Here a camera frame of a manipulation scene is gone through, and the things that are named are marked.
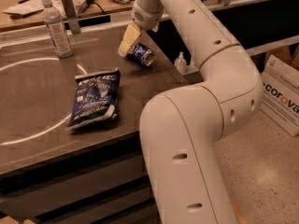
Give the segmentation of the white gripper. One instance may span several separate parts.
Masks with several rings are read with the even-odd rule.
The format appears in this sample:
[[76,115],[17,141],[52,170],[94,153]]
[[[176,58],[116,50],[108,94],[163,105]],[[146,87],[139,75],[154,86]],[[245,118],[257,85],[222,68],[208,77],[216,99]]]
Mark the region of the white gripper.
[[119,55],[125,57],[141,36],[141,29],[144,31],[153,29],[160,22],[163,13],[164,7],[159,0],[135,0],[132,9],[133,22],[126,28],[118,49]]

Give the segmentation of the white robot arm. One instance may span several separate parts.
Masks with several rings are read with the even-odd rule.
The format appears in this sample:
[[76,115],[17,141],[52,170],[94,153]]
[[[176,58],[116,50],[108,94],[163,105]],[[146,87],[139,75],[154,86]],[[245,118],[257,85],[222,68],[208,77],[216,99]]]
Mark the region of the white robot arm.
[[263,82],[235,37],[200,0],[135,0],[119,54],[168,14],[202,82],[151,98],[139,135],[162,224],[238,224],[214,144],[259,109]]

